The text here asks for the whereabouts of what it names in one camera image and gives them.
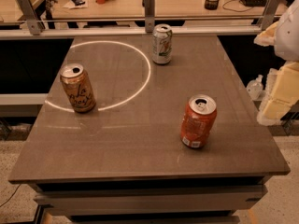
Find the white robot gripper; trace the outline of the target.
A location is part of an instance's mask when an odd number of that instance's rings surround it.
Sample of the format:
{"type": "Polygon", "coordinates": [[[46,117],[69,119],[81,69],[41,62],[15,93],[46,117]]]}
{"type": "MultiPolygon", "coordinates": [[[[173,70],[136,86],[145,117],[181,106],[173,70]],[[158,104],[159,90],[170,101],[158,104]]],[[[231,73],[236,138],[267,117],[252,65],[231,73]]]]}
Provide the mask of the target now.
{"type": "MultiPolygon", "coordinates": [[[[274,22],[254,38],[259,46],[274,46],[278,57],[286,61],[299,60],[299,0],[294,0],[279,21],[274,22]]],[[[285,62],[278,70],[271,68],[265,85],[265,95],[259,106],[257,121],[265,126],[278,124],[299,101],[299,62],[285,62]]]]}

